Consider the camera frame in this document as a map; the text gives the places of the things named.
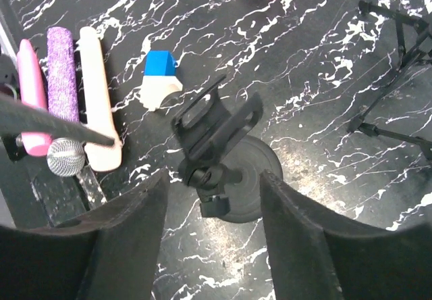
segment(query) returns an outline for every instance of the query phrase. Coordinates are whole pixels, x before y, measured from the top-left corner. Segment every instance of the microphone grille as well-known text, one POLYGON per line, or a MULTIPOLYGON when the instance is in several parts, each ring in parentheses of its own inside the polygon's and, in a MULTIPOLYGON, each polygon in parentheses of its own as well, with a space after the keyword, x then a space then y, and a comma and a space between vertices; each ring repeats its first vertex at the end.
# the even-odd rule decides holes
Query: microphone grille
POLYGON ((86 156, 82 143, 70 139, 56 139, 47 154, 49 169, 62 177, 74 176, 84 167, 86 156))

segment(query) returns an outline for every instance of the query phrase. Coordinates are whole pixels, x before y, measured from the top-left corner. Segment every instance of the marble tabletop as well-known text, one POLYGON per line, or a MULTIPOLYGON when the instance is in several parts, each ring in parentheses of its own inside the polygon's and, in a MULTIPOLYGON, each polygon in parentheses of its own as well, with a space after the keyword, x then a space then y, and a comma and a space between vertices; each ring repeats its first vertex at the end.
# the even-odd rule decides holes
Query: marble tabletop
MULTIPOLYGON (((97 174, 108 198, 170 170, 155 299, 275 298, 262 222, 202 219, 196 193, 176 174, 182 151, 170 120, 218 74, 227 74, 219 92, 229 109, 260 94, 265 115, 252 134, 273 148, 285 181, 300 192, 390 230, 412 224, 432 203, 430 165, 416 146, 346 132, 398 55, 394 23, 359 17, 358 1, 10 0, 44 68, 49 27, 64 26, 78 38, 81 27, 94 26, 103 35, 112 111, 124 143, 121 168, 97 174), (173 53, 184 85, 184 93, 154 113, 139 100, 151 49, 173 53)), ((432 12, 432 0, 371 1, 411 15, 432 12)), ((369 119, 432 137, 429 77, 428 67, 411 70, 369 119)))

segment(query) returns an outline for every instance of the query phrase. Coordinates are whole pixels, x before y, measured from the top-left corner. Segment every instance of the toy microphone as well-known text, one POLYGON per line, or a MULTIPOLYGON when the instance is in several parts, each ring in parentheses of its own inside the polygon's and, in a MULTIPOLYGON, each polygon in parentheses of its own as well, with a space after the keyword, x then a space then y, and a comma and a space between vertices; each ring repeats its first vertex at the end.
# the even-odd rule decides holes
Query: toy microphone
POLYGON ((87 143, 84 150, 93 170, 107 172, 118 168, 122 163, 122 144, 115 131, 101 42, 94 28, 81 28, 78 48, 86 99, 87 127, 115 140, 112 147, 87 143))
MULTIPOLYGON (((22 103, 46 110, 47 98, 45 97, 41 68, 29 40, 21 40, 17 62, 22 103)), ((51 137, 41 132, 23 132, 22 143, 29 155, 45 156, 51 144, 51 137)))
MULTIPOLYGON (((48 29, 48 106, 49 113, 79 122, 78 93, 72 33, 61 27, 48 29)), ((48 167, 58 176, 74 176, 86 162, 82 141, 60 138, 48 149, 48 167)))

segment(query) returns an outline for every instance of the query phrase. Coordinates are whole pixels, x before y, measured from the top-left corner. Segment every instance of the blue block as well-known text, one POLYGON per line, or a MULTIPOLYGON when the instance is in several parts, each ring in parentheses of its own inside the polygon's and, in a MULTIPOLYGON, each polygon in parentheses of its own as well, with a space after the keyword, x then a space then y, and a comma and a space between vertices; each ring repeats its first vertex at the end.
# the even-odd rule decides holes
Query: blue block
POLYGON ((175 76, 176 61, 169 51, 149 51, 144 68, 145 76, 175 76))

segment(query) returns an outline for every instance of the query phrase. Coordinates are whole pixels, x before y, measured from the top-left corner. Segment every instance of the adjustable stand arm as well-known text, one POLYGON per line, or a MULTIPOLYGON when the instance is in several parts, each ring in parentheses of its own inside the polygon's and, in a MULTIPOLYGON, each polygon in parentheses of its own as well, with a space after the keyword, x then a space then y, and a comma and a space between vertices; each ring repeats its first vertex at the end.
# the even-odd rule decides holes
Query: adjustable stand arm
POLYGON ((372 111, 372 109, 377 106, 380 100, 382 100, 394 90, 396 83, 398 83, 400 79, 404 77, 404 75, 409 69, 411 69, 412 66, 432 63, 432 26, 421 18, 408 16, 400 13, 399 11, 392 11, 388 8, 373 5, 372 3, 366 1, 360 1, 358 3, 358 10, 363 16, 367 15, 368 13, 376 13, 385 16, 386 18, 395 20, 396 35, 398 38, 399 62, 396 69, 396 75, 389 84, 383 87, 379 96, 373 100, 367 109, 350 121, 348 132, 360 130, 368 136, 383 135, 388 136, 389 138, 406 141, 407 143, 418 145, 425 154, 425 157, 428 160, 432 160, 431 142, 419 137, 413 138, 405 134, 382 130, 372 124, 363 123, 366 116, 372 111), (405 46, 403 24, 413 27, 418 34, 416 43, 408 51, 406 50, 405 46))
POLYGON ((229 199, 224 195, 225 184, 242 180, 239 168, 228 168, 221 160, 236 146, 263 116, 263 104, 254 94, 234 114, 223 106, 217 86, 221 76, 203 90, 172 120, 171 126, 185 158, 179 166, 183 183, 196 188, 201 200, 203 217, 221 217, 230 212, 229 199), (197 103, 210 95, 208 103, 187 124, 184 122, 197 103))

